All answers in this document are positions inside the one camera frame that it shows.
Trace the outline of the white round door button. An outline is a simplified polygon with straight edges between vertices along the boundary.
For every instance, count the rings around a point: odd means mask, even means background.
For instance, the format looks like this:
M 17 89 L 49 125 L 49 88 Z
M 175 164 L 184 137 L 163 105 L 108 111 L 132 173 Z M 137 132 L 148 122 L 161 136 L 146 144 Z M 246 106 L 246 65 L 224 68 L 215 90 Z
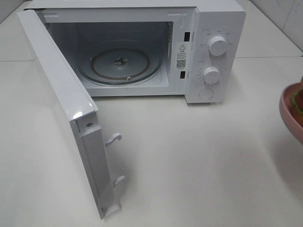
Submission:
M 203 100 L 211 100 L 213 98 L 214 91 L 210 88 L 202 89 L 199 92 L 199 97 Z

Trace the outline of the white microwave knob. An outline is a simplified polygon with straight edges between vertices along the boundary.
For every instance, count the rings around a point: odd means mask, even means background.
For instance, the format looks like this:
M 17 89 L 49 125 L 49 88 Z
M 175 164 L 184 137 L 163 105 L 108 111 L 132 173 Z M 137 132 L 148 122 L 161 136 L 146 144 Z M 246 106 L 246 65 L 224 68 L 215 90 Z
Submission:
M 221 35 L 214 36 L 208 41 L 208 49 L 210 54 L 213 56 L 221 56 L 225 54 L 227 47 L 227 40 Z
M 206 84 L 215 84 L 220 80 L 220 72 L 216 67 L 208 67 L 203 71 L 203 79 Z

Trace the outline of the pink round plate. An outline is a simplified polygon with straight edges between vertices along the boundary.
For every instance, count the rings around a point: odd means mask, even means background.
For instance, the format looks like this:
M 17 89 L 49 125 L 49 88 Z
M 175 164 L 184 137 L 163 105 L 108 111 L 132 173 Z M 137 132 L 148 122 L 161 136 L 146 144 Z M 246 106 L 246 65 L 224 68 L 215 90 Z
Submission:
M 293 93 L 302 87 L 303 85 L 301 83 L 293 83 L 287 86 L 282 91 L 279 101 L 279 111 L 285 126 L 301 144 L 303 143 L 303 127 L 292 116 L 291 109 L 293 104 L 291 97 Z

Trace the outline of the burger with sesame bun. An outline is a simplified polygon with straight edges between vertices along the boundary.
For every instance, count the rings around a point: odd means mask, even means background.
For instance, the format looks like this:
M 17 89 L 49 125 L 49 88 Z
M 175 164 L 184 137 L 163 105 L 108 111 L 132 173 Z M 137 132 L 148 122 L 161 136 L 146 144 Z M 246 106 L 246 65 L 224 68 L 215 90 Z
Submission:
M 291 114 L 299 125 L 303 126 L 303 79 L 300 81 L 300 88 L 291 97 Z

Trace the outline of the glass microwave turntable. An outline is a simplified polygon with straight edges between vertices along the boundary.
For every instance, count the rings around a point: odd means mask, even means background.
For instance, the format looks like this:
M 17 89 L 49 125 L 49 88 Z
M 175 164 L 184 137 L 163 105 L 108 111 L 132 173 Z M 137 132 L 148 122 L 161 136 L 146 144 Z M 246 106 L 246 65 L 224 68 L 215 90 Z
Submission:
M 113 40 L 83 48 L 78 69 L 92 82 L 119 86 L 152 77 L 161 64 L 161 53 L 150 43 Z

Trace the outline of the white microwave oven body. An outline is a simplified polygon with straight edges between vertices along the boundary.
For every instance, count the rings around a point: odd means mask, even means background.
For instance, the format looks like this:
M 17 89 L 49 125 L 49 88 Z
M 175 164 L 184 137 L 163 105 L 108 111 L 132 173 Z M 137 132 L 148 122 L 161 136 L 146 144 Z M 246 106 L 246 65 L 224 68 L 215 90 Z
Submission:
M 246 12 L 234 0 L 32 0 L 23 10 L 42 13 L 45 27 L 92 97 L 184 96 L 188 103 L 224 98 Z M 227 51 L 213 56 L 208 41 L 227 40 Z M 161 53 L 157 73 L 128 85 L 102 85 L 78 69 L 83 48 L 113 40 L 150 43 Z M 216 67 L 220 80 L 206 84 L 203 71 Z M 211 100 L 199 97 L 214 91 Z

